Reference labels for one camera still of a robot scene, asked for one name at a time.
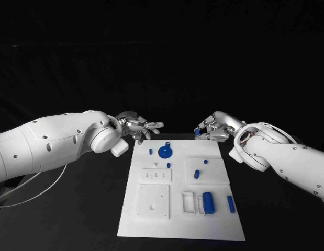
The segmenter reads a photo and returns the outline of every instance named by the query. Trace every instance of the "black table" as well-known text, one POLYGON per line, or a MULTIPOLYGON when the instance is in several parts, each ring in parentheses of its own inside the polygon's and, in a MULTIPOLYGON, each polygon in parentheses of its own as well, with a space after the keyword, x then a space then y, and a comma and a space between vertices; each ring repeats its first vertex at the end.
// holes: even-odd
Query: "black table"
MULTIPOLYGON (((154 139, 193 139, 193 134, 159 134, 154 139)), ((71 163, 52 189, 21 206, 0 210, 0 250, 216 250, 324 246, 324 206, 318 198, 278 177, 220 152, 232 183, 246 242, 117 237, 133 140, 116 158, 110 151, 86 153, 71 163)), ((37 195, 63 168, 44 172, 12 195, 8 204, 37 195)))

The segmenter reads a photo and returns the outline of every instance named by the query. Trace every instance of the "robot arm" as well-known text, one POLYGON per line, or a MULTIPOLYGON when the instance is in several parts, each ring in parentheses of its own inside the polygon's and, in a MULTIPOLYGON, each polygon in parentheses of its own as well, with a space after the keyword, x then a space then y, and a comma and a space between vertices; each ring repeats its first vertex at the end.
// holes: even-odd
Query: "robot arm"
POLYGON ((141 131, 164 127, 164 123, 143 122, 145 119, 133 115, 136 120, 100 111, 65 113, 39 118, 0 133, 0 182, 61 167, 90 151, 110 150, 119 157, 128 150, 123 132, 141 135, 141 131))
POLYGON ((200 128, 207 127, 208 133, 195 135, 195 139, 224 142, 233 135, 230 156, 234 160, 259 171, 271 166, 287 181, 324 199, 324 152, 297 144, 291 136, 266 123, 246 125, 223 112, 216 112, 213 116, 213 120, 207 118, 195 129, 198 132, 200 128), (211 134, 219 131, 227 136, 211 134))

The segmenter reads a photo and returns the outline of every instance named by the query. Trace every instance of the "black background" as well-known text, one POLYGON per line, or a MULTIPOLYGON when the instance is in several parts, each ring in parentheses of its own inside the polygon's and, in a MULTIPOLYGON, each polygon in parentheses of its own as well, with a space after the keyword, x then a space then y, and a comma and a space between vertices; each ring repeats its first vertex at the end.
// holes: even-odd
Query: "black background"
POLYGON ((324 150, 324 1, 0 6, 0 132, 86 110, 164 133, 221 110, 324 150))

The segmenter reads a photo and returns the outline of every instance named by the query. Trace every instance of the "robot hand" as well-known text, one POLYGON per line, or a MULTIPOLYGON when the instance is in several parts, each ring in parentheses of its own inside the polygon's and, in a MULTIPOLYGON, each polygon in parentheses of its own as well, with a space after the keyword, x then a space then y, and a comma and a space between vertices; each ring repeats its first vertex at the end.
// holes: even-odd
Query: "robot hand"
POLYGON ((217 142, 226 142, 230 135, 236 136, 240 128, 246 125, 245 121, 240 121, 236 117, 227 113, 217 111, 203 121, 195 128, 197 140, 214 140, 217 142), (200 129, 207 128, 207 133, 200 134, 200 129))
POLYGON ((138 145, 142 145, 143 138, 151 139, 151 130, 155 134, 159 134, 159 130, 156 128, 164 127, 164 123, 148 123, 148 121, 138 115, 133 111, 125 111, 119 115, 116 115, 120 124, 123 125, 123 134, 122 137, 126 135, 132 135, 133 139, 138 140, 138 145))

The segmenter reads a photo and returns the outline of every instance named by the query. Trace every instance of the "blue object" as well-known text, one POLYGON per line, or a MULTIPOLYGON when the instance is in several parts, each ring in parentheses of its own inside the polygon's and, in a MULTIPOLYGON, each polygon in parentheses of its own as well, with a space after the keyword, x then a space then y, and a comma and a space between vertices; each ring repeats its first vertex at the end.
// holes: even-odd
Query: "blue object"
POLYGON ((204 192, 201 195, 201 199, 206 214, 214 214, 213 194, 210 192, 204 192))
POLYGON ((198 177, 200 177, 200 170, 195 170, 194 171, 194 178, 198 179, 198 177))
POLYGON ((158 155, 161 158, 169 158, 172 155, 172 149, 171 149, 171 144, 169 142, 165 143, 165 146, 162 146, 158 150, 158 155))
POLYGON ((229 200, 229 206, 230 206, 230 212, 234 213, 236 210, 234 210, 234 205, 233 205, 233 199, 232 199, 232 196, 227 196, 227 200, 229 200))

